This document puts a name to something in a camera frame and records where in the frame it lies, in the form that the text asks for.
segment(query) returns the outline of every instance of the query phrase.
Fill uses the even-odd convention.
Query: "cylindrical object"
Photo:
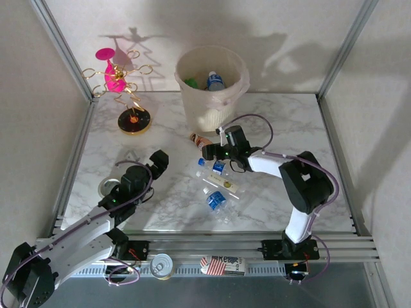
[[[217,220],[229,223],[236,216],[232,201],[227,201],[220,191],[208,187],[205,187],[203,191],[207,196],[208,206]]]
[[[156,255],[151,261],[150,271],[155,278],[160,280],[167,280],[174,273],[173,260],[169,255],[160,253]]]
[[[111,193],[111,190],[113,190],[115,186],[119,184],[120,181],[117,178],[105,178],[100,182],[98,186],[98,194],[100,195],[100,197],[104,198]]]
[[[196,176],[199,177],[205,185],[210,185],[212,187],[218,186],[219,188],[221,187],[224,193],[234,201],[241,201],[245,199],[246,194],[243,187],[240,187],[232,181],[217,175],[209,169],[202,167],[196,172]]]
[[[192,133],[189,138],[190,138],[191,141],[194,142],[194,144],[198,147],[198,149],[200,151],[202,150],[203,146],[213,144],[207,138],[201,137],[201,136],[197,135],[196,133]]]
[[[213,162],[213,161],[206,161],[204,158],[200,158],[198,160],[198,165],[218,175],[230,176],[229,166],[221,160],[216,160],[215,162]]]
[[[204,91],[208,75],[218,71],[226,89]],[[193,78],[199,89],[183,80]],[[234,117],[236,102],[250,87],[245,62],[233,51],[220,46],[203,46],[185,53],[177,63],[175,79],[180,85],[188,125],[194,132],[212,136],[216,128]]]
[[[210,72],[207,79],[208,91],[221,91],[225,89],[223,78],[216,72]]]

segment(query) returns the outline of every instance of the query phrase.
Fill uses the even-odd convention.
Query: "snack package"
[[[201,272],[213,276],[244,276],[247,268],[244,258],[207,255],[201,258]]]

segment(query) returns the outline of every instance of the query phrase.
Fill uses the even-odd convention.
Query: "white wall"
[[[411,307],[411,2],[380,1],[326,99],[398,307]]]
[[[144,90],[179,90],[179,56],[192,46],[223,45],[250,71],[250,90],[317,92],[363,0],[46,0],[82,69],[104,70],[94,54],[117,48],[144,55]],[[102,78],[91,79],[94,87]]]
[[[0,275],[14,248],[34,244],[87,108],[29,1],[0,10]]]

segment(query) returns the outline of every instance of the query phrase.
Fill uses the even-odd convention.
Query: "orange wire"
[[[310,266],[308,265],[308,260],[310,259],[310,255],[304,252],[304,256],[306,258],[306,264],[307,264],[307,272],[310,272]]]
[[[141,262],[141,260],[139,259],[139,257],[136,256],[136,253],[137,253],[137,252],[136,252],[134,249],[130,248],[130,249],[128,250],[128,252],[129,252],[134,258],[136,258],[138,261]]]

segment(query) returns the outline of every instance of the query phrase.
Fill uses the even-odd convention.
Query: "black round base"
[[[127,109],[118,117],[118,127],[127,135],[144,133],[151,125],[152,118],[147,110]]]

